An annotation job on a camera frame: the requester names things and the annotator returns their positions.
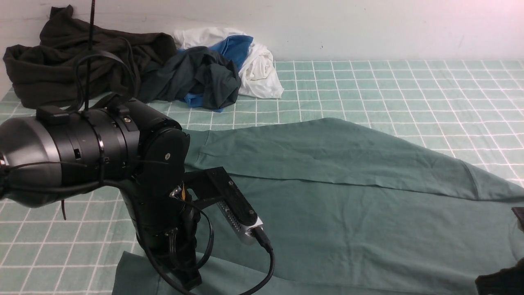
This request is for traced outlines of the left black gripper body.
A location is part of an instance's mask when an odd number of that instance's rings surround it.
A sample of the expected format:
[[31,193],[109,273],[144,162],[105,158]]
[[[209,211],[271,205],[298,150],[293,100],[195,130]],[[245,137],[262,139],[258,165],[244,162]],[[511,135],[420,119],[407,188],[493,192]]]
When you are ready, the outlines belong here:
[[195,234],[200,213],[180,200],[148,192],[135,181],[120,185],[133,224],[142,232],[137,234],[140,246],[165,268],[197,271]]

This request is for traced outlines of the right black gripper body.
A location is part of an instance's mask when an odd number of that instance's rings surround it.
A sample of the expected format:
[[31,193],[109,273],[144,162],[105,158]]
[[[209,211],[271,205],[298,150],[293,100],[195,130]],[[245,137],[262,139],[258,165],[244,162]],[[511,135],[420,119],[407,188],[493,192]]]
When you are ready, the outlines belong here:
[[522,295],[524,293],[524,260],[514,267],[502,269],[475,279],[479,295]]

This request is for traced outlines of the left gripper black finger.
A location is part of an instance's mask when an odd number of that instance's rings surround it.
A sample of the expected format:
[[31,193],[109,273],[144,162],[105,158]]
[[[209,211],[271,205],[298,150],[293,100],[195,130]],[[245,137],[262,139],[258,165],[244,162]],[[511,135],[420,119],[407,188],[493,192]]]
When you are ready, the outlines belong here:
[[168,270],[190,291],[202,284],[202,277],[196,266],[196,242],[168,243],[168,256],[165,259]]

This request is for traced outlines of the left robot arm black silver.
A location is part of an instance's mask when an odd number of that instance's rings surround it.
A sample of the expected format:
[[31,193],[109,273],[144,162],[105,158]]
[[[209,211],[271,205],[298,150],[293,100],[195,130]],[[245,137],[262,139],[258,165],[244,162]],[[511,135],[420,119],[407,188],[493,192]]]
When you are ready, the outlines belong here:
[[191,290],[202,278],[200,214],[183,182],[189,147],[176,120],[135,99],[73,113],[41,107],[1,125],[1,196],[38,208],[115,187],[153,266]]

